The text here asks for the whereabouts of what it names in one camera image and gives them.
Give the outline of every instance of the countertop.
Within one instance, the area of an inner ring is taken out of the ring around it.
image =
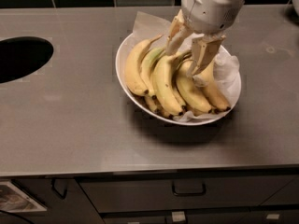
[[[214,123],[167,125],[136,107],[115,72],[137,11],[179,7],[0,11],[1,39],[38,36],[50,61],[0,84],[0,176],[299,166],[299,18],[292,6],[244,6],[223,46],[242,91]]]

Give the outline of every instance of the banana bunch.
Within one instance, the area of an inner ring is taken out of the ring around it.
[[[229,110],[230,104],[214,80],[214,60],[200,73],[207,85],[198,88],[194,79],[187,77],[192,51],[165,55],[165,48],[151,48],[159,38],[161,35],[145,39],[130,51],[124,74],[131,93],[143,97],[151,112],[167,119],[188,110],[195,116]]]

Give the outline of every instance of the cabinet drawer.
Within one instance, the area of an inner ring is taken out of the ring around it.
[[[251,212],[237,222],[237,224],[297,224],[298,222],[299,210],[291,210]]]
[[[164,224],[165,217],[116,217],[104,218],[104,221],[105,224]]]
[[[186,212],[188,224],[235,224],[238,220],[249,213],[249,210],[232,210],[225,212],[220,209],[205,209],[204,211]],[[167,223],[174,223],[172,218],[167,218]]]
[[[99,213],[258,205],[293,176],[80,183]]]
[[[273,195],[273,197],[263,203],[263,205],[278,204],[299,204],[299,177],[294,179],[287,186]]]

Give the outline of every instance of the drawer handle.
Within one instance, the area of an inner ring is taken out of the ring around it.
[[[200,192],[177,192],[175,183],[172,182],[172,193],[176,197],[192,197],[192,196],[204,196],[206,194],[206,184],[202,183],[202,191]]]
[[[64,190],[64,193],[61,194],[56,188],[55,188],[56,178],[53,178],[51,181],[51,189],[54,191],[54,193],[61,199],[64,200],[66,198],[67,189]]]

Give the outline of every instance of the banana stem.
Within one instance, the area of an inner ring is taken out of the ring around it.
[[[153,43],[153,42],[159,40],[162,36],[163,36],[163,34],[156,35],[155,37],[153,37],[152,39],[150,39],[149,42]]]

